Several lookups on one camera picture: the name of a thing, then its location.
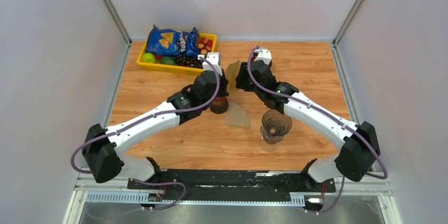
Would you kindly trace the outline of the blue chips bag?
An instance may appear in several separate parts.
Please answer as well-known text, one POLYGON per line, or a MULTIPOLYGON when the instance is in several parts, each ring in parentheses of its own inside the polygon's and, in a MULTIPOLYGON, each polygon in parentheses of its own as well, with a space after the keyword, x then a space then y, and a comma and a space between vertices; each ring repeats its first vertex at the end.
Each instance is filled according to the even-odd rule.
POLYGON ((178 55, 196 57, 200 54, 197 41, 198 30, 195 27, 188 32, 159 29, 153 25, 146 40, 145 52, 169 57, 178 55))

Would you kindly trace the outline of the paper filter on table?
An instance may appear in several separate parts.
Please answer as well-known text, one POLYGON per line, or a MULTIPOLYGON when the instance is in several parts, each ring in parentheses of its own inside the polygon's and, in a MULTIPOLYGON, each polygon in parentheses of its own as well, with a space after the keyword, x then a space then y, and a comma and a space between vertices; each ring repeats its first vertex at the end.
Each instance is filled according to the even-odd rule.
POLYGON ((234 102, 229 102, 224 124, 241 128, 249 128, 250 118, 240 105, 234 102))

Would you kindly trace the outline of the green lime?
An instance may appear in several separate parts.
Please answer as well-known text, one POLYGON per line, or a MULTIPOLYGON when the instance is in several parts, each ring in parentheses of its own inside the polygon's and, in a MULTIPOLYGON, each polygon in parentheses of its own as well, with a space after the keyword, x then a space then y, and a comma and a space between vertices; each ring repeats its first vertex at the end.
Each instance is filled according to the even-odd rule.
POLYGON ((142 55, 141 61, 143 63, 156 63, 157 62, 157 57, 150 53, 150 52, 145 52, 142 55))

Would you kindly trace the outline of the green avocado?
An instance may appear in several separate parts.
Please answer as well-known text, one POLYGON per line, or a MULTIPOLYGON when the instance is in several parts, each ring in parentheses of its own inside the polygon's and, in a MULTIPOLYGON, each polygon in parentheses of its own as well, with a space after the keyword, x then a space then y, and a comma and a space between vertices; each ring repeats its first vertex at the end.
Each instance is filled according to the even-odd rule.
POLYGON ((162 56, 159 59, 160 64, 164 64, 164 65, 170 65, 170 66, 175 66, 176 65, 176 61, 173 57, 171 56, 162 56))

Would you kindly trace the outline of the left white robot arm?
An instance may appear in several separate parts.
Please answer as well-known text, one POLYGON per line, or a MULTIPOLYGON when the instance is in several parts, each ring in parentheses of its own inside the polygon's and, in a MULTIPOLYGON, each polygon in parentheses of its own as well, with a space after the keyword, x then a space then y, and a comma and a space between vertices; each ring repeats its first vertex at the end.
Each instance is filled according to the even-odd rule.
POLYGON ((103 128, 92 125, 81 154, 97 183, 118 176, 140 179, 148 189, 156 189, 162 176, 148 159, 126 158, 125 152, 142 140, 165 129, 182 125, 198 116, 227 88, 222 69, 205 70, 194 83, 168 97, 156 108, 127 122, 103 128))

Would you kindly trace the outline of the yellow plastic bin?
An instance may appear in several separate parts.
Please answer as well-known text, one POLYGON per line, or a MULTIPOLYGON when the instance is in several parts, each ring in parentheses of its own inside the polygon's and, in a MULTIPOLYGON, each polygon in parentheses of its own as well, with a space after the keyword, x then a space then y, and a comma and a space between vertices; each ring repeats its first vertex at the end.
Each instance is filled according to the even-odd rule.
POLYGON ((141 66, 143 69, 150 70, 150 71, 163 71, 163 72, 172 72, 172 73, 182 73, 182 74, 191 74, 191 75, 199 75, 203 69, 197 69, 197 68, 188 68, 188 67, 181 67, 181 66, 170 66, 170 65, 164 65, 160 64, 159 59, 162 57, 160 55, 155 54, 157 57, 156 63, 143 63, 141 61, 143 53, 146 52, 146 45, 147 41, 145 41, 138 58, 136 60, 136 63, 141 66))

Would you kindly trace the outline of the red rimmed glass server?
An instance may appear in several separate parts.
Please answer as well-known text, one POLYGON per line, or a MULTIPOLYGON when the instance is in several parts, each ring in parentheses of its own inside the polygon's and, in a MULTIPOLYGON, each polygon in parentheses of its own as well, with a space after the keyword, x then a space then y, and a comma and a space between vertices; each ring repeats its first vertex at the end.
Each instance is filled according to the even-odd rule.
POLYGON ((223 114, 228 110, 229 103, 226 97, 216 97, 209 105, 209 109, 214 114, 223 114))

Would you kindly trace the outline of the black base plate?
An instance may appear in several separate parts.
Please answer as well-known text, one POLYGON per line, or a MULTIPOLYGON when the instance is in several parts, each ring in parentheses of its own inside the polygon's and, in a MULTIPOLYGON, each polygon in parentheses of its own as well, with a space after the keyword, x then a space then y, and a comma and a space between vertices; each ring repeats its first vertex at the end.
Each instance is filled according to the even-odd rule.
POLYGON ((157 169, 145 183, 129 179, 127 188, 148 190, 148 202, 160 203, 294 203, 308 206, 313 198, 322 206, 327 192, 335 192, 333 179, 314 182, 293 172, 247 170, 157 169))

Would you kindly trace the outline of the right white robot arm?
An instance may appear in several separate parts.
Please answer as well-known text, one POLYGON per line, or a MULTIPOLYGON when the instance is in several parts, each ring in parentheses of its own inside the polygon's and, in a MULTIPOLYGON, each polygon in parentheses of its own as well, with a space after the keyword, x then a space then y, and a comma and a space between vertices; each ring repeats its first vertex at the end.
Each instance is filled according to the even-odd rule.
POLYGON ((263 61, 243 62, 236 77, 238 89, 254 92, 269 108, 295 118, 327 138, 338 154, 307 163, 302 185, 315 191, 323 181, 345 177, 359 182, 374 162, 380 161, 380 147, 374 126, 357 124, 335 115, 287 82, 277 81, 263 61))

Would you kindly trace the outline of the paper coffee filter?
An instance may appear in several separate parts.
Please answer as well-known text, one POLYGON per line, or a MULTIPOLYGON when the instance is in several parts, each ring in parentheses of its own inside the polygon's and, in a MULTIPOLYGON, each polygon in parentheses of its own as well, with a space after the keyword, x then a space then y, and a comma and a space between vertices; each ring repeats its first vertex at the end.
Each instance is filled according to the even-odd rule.
POLYGON ((228 80, 227 92, 229 95, 235 94, 238 89, 236 88, 236 77, 238 76, 239 70, 241 66, 241 61, 237 60, 228 65, 225 74, 228 80))

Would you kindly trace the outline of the red apples pile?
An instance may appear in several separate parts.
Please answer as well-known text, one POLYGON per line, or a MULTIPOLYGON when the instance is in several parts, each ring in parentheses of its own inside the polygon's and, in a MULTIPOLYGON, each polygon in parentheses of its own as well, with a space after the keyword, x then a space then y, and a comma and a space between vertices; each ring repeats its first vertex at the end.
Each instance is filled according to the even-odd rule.
POLYGON ((200 37, 197 42, 197 48, 199 50, 199 55, 207 55, 213 50, 214 41, 212 39, 207 39, 205 37, 200 37))

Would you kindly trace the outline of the clear glass dripper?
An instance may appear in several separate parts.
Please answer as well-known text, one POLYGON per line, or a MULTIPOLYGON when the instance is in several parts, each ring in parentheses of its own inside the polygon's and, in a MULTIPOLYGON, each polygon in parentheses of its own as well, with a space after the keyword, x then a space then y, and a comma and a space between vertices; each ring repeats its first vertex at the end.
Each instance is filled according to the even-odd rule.
POLYGON ((267 144, 281 142, 292 128, 292 120, 288 115, 282 114, 274 109, 267 111, 262 117, 260 132, 262 139, 267 144))

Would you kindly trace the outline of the brown amber dripper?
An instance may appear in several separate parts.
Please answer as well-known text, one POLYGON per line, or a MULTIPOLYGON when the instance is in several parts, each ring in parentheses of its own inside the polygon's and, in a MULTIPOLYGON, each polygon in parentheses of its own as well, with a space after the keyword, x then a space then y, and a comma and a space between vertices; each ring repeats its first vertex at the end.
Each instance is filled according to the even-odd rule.
MULTIPOLYGON (((250 61, 254 62, 255 60, 257 60, 257 57, 258 57, 258 53, 254 53, 250 61)), ((273 64, 273 62, 272 62, 272 60, 270 60, 268 66, 271 68, 272 64, 273 64)))

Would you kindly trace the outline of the dark grape bunch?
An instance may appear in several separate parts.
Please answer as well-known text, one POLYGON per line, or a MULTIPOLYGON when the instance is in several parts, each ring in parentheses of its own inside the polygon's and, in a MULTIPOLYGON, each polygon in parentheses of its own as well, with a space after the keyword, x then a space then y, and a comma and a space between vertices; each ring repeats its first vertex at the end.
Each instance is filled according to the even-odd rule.
POLYGON ((188 68, 197 68, 202 69, 202 60, 199 60, 198 57, 190 57, 185 54, 181 54, 174 57, 175 65, 181 67, 188 68))

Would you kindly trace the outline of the aluminium frame rail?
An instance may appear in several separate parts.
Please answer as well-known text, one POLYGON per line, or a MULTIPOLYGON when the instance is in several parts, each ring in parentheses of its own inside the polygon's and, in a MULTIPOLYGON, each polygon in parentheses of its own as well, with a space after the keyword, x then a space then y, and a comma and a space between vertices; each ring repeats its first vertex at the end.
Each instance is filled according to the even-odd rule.
POLYGON ((162 169, 146 182, 116 177, 97 183, 92 176, 80 174, 63 221, 78 221, 86 202, 134 203, 143 208, 156 204, 285 206, 319 215, 334 209, 325 206, 326 195, 336 196, 337 202, 344 195, 375 197, 386 223, 402 221, 390 185, 378 173, 359 182, 333 178, 318 183, 299 171, 188 169, 162 169))

